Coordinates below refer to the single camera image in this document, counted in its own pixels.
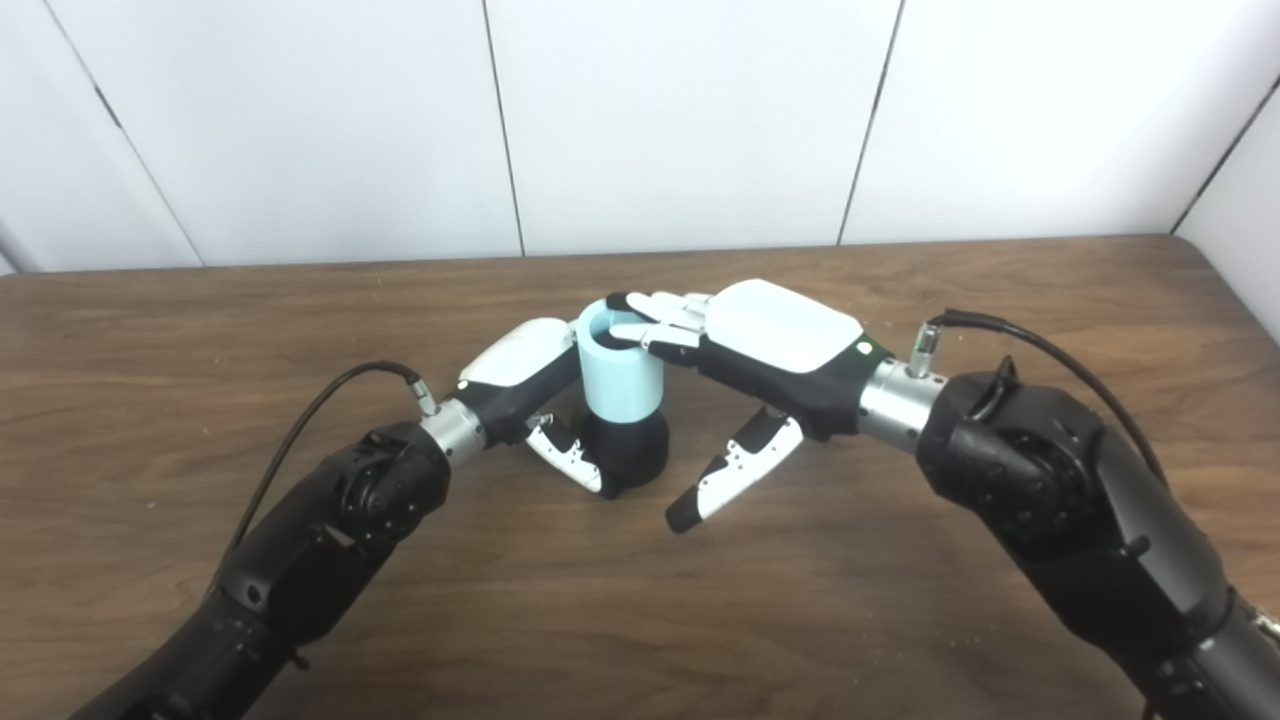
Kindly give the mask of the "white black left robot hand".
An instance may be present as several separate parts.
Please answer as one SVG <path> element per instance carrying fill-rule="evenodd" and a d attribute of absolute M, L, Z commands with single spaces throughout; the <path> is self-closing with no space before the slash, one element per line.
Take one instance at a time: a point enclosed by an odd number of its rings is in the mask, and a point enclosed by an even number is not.
<path fill-rule="evenodd" d="M 477 420 L 484 448 L 524 443 L 588 492 L 617 498 L 618 484 L 589 457 L 579 436 L 544 411 L 580 379 L 573 323 L 543 316 L 517 325 L 476 356 L 449 398 Z"/>

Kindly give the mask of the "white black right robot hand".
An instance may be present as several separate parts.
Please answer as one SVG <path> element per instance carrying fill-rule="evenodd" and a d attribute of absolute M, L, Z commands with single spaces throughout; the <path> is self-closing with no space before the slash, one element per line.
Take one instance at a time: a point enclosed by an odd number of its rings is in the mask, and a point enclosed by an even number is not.
<path fill-rule="evenodd" d="M 762 407 L 730 438 L 696 483 L 666 510 L 676 534 L 691 530 L 768 477 L 803 442 L 855 436 L 861 396 L 895 355 L 846 313 L 764 279 L 716 293 L 613 292 L 616 347 L 637 347 L 686 366 Z"/>

